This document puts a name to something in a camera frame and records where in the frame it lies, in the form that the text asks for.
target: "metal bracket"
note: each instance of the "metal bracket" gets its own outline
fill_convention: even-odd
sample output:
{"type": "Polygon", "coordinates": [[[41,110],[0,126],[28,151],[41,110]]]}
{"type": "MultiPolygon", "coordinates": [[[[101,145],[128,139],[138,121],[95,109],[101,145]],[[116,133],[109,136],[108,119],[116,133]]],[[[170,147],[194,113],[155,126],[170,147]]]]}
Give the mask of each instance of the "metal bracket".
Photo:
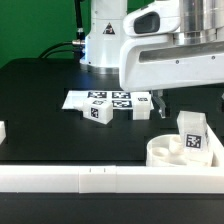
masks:
{"type": "Polygon", "coordinates": [[[162,118],[166,118],[166,104],[162,99],[163,90],[152,90],[152,99],[159,106],[159,113],[162,118]]]}

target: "black cable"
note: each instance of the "black cable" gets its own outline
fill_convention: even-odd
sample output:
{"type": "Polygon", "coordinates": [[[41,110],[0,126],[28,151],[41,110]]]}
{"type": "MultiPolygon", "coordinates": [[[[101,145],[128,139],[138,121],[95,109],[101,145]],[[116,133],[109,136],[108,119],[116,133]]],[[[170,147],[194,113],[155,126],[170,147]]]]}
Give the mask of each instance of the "black cable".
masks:
{"type": "Polygon", "coordinates": [[[62,46],[67,46],[67,45],[72,45],[72,41],[66,41],[66,42],[62,42],[62,43],[59,43],[59,44],[55,44],[53,45],[52,47],[49,47],[47,48],[45,51],[43,51],[38,58],[43,58],[45,54],[47,54],[48,52],[56,49],[56,48],[59,48],[59,47],[62,47],[62,46]]]}
{"type": "Polygon", "coordinates": [[[79,51],[75,51],[75,50],[57,50],[57,51],[51,51],[48,54],[46,54],[43,58],[48,58],[52,54],[63,53],[63,52],[75,53],[75,52],[79,52],[79,51]]]}
{"type": "Polygon", "coordinates": [[[83,26],[82,26],[82,13],[81,13],[80,0],[74,0],[74,3],[75,3],[77,28],[83,28],[83,26]]]}

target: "green background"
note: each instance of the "green background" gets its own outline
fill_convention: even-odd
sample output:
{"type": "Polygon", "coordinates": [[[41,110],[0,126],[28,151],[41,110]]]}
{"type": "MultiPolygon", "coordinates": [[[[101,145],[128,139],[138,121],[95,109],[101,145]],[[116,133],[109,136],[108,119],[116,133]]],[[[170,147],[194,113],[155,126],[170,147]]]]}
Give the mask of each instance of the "green background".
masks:
{"type": "MultiPolygon", "coordinates": [[[[152,1],[128,0],[128,12],[152,1]]],[[[81,4],[87,34],[91,0],[81,4]]],[[[0,67],[15,58],[36,58],[48,47],[73,39],[76,39],[73,0],[0,0],[0,67]]],[[[64,53],[56,57],[72,56],[64,53]]]]}

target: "white sorting tray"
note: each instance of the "white sorting tray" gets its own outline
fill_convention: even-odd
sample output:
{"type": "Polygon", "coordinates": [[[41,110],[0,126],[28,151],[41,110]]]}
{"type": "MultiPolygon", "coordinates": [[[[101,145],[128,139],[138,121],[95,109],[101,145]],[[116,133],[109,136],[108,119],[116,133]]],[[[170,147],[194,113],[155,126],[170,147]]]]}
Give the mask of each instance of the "white sorting tray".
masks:
{"type": "Polygon", "coordinates": [[[212,167],[0,166],[0,192],[224,193],[224,148],[208,127],[212,167]]]}

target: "white object edge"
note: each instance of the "white object edge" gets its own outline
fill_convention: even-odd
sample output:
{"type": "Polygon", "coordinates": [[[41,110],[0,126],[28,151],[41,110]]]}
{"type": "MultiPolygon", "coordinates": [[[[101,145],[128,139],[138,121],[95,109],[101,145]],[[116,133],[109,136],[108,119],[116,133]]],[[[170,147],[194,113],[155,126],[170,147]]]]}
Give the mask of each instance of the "white object edge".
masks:
{"type": "Polygon", "coordinates": [[[4,123],[4,121],[0,121],[0,145],[2,144],[5,137],[6,137],[5,123],[4,123]]]}

